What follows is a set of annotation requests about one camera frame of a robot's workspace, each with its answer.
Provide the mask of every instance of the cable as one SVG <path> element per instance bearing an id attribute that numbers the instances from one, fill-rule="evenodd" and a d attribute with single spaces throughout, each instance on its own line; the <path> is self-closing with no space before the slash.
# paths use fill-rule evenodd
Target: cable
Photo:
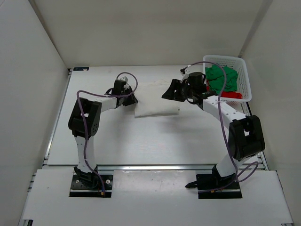
<path id="1" fill-rule="evenodd" d="M 226 72 L 225 70 L 223 69 L 223 67 L 221 67 L 219 64 L 216 64 L 216 63 L 213 63 L 213 62 L 210 62 L 210 61 L 199 61 L 199 62 L 196 62 L 194 64 L 191 64 L 191 65 L 188 65 L 184 68 L 184 70 L 186 70 L 188 67 L 191 67 L 193 65 L 197 65 L 197 64 L 202 64 L 202 63 L 207 63 L 207 64 L 212 64 L 212 65 L 216 65 L 218 66 L 221 70 L 222 70 L 222 73 L 224 74 L 224 84 L 222 86 L 222 89 L 220 91 L 220 93 L 218 94 L 218 98 L 217 98 L 217 105 L 218 105 L 218 113 L 219 113 L 219 117 L 220 117 L 220 123 L 221 123 L 221 127 L 222 127 L 222 135 L 223 135 L 223 138 L 224 138 L 224 141 L 225 141 L 225 145 L 226 145 L 226 148 L 227 148 L 227 151 L 228 151 L 228 154 L 229 154 L 229 157 L 230 157 L 230 160 L 235 168 L 235 178 L 229 183 L 227 184 L 226 186 L 223 186 L 223 187 L 220 187 L 220 188 L 215 188 L 215 189 L 210 189 L 210 190 L 204 190 L 204 191 L 201 191 L 201 192 L 212 192 L 212 191 L 218 191 L 218 190 L 222 190 L 226 187 L 228 187 L 229 185 L 231 185 L 235 180 L 237 182 L 243 182 L 245 180 L 247 180 L 257 169 L 258 165 L 259 165 L 259 162 L 257 161 L 254 161 L 252 163 L 250 163 L 249 165 L 247 165 L 239 174 L 238 174 L 238 167 L 236 166 L 235 162 L 234 162 L 234 159 L 231 155 L 231 152 L 230 152 L 230 147 L 228 145 L 228 141 L 227 141 L 227 136 L 226 136 L 226 132 L 225 132 L 225 128 L 224 128 L 224 122 L 223 122 L 223 119 L 222 119 L 222 109 L 221 109 L 221 97 L 222 97 L 222 92 L 224 91 L 225 89 L 225 86 L 226 86 L 226 83 L 227 83 L 227 75 L 226 75 Z M 255 164 L 255 168 L 253 169 L 253 171 L 248 175 L 246 176 L 244 179 L 242 180 L 239 180 L 238 177 L 240 175 L 242 175 L 248 168 L 250 168 L 251 166 L 253 166 Z"/>
<path id="2" fill-rule="evenodd" d="M 120 73 L 119 75 L 117 75 L 116 79 L 118 79 L 119 76 L 122 75 L 122 74 L 129 74 L 129 75 L 131 75 L 131 76 L 135 79 L 135 81 L 136 81 L 136 87 L 134 88 L 133 92 L 131 92 L 131 93 L 127 94 L 127 95 L 120 95 L 120 96 L 117 96 L 117 95 L 109 95 L 109 96 L 108 96 L 108 95 L 99 95 L 99 94 L 90 93 L 90 92 L 87 92 L 87 91 L 84 91 L 84 90 L 79 90 L 79 91 L 77 91 L 77 93 L 76 93 L 77 102 L 78 102 L 78 104 L 79 104 L 79 109 L 80 109 L 81 116 L 82 116 L 82 118 L 83 118 L 84 128 L 85 128 L 84 160 L 85 160 L 85 163 L 86 163 L 86 165 L 88 166 L 88 168 L 89 168 L 93 173 L 95 173 L 95 174 L 98 176 L 98 178 L 100 179 L 100 181 L 101 181 L 101 183 L 102 183 L 102 192 L 103 192 L 103 193 L 105 192 L 105 190 L 104 190 L 104 182 L 103 182 L 103 179 L 102 179 L 102 177 L 98 174 L 98 172 L 96 172 L 94 169 L 91 168 L 91 166 L 89 165 L 89 163 L 88 163 L 88 161 L 87 161 L 86 149 L 87 149 L 87 143 L 88 143 L 88 126 L 87 126 L 87 121 L 86 121 L 86 118 L 85 118 L 84 109 L 83 109 L 83 106 L 81 105 L 81 101 L 80 101 L 80 98 L 79 98 L 79 94 L 80 94 L 80 93 L 87 93 L 87 94 L 92 95 L 92 96 L 95 96 L 95 97 L 108 97 L 108 98 L 111 98 L 111 97 L 116 97 L 116 98 L 117 98 L 117 97 L 129 97 L 130 95 L 132 95 L 132 94 L 136 91 L 136 89 L 137 89 L 137 87 L 138 87 L 138 80 L 137 80 L 137 78 L 136 78 L 133 74 L 131 74 L 131 73 L 129 73 L 129 72 L 122 72 L 122 73 Z"/>

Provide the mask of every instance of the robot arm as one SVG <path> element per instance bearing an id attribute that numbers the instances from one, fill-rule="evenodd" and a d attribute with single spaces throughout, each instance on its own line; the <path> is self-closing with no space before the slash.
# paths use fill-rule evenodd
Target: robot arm
<path id="1" fill-rule="evenodd" d="M 218 96 L 214 91 L 207 91 L 204 74 L 195 72 L 185 74 L 182 81 L 173 79 L 162 98 L 184 102 L 187 100 L 220 120 Z M 228 145 L 230 154 L 237 168 L 246 160 L 265 148 L 260 120 L 257 116 L 247 116 L 221 102 L 221 114 L 224 126 L 229 130 Z M 227 154 L 213 167 L 212 180 L 215 186 L 223 187 L 235 177 L 236 169 Z"/>
<path id="2" fill-rule="evenodd" d="M 114 87 L 109 89 L 106 92 L 106 95 L 110 95 L 109 92 L 111 92 L 111 95 L 114 97 L 102 97 L 100 98 L 100 101 L 94 102 L 80 98 L 88 128 L 86 161 L 84 158 L 84 145 L 86 141 L 85 128 L 78 101 L 75 102 L 68 122 L 68 127 L 70 130 L 72 130 L 72 134 L 75 137 L 78 147 L 79 163 L 76 167 L 74 167 L 74 170 L 80 178 L 80 181 L 87 187 L 95 187 L 95 185 L 98 183 L 96 174 L 91 172 L 91 169 L 87 166 L 87 162 L 92 169 L 97 171 L 97 164 L 94 156 L 94 135 L 98 131 L 100 114 L 104 111 L 118 108 L 121 105 L 128 106 L 138 103 L 138 100 L 135 98 L 134 94 L 128 97 L 123 97 L 133 92 L 132 88 L 127 84 L 127 77 L 115 80 Z"/>

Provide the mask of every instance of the white laundry basket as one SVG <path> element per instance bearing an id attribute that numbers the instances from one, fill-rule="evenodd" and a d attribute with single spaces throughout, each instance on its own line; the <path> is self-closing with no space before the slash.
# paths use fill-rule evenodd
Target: white laundry basket
<path id="1" fill-rule="evenodd" d="M 237 105 L 252 99 L 248 71 L 246 69 L 246 63 L 242 58 L 233 56 L 206 55 L 204 56 L 203 61 L 217 63 L 220 66 L 227 66 L 234 69 L 238 73 L 237 92 L 241 93 L 242 99 L 222 97 L 222 100 L 227 101 L 228 104 Z M 206 63 L 203 64 L 204 74 L 206 73 L 206 67 L 212 67 L 212 65 Z"/>

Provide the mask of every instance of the red cloth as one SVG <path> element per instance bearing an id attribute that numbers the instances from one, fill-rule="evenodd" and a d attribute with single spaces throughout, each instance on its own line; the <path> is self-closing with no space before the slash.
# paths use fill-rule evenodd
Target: red cloth
<path id="1" fill-rule="evenodd" d="M 236 92 L 222 92 L 222 97 L 226 98 L 235 98 L 235 99 L 241 99 L 242 96 L 240 93 Z"/>

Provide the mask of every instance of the white cloth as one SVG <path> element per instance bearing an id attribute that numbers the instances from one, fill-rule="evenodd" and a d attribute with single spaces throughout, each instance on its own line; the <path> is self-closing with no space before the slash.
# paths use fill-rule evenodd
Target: white cloth
<path id="1" fill-rule="evenodd" d="M 135 117 L 178 114 L 179 103 L 173 100 L 162 99 L 171 81 L 159 80 L 156 82 L 139 83 L 135 92 L 138 103 L 135 106 Z"/>

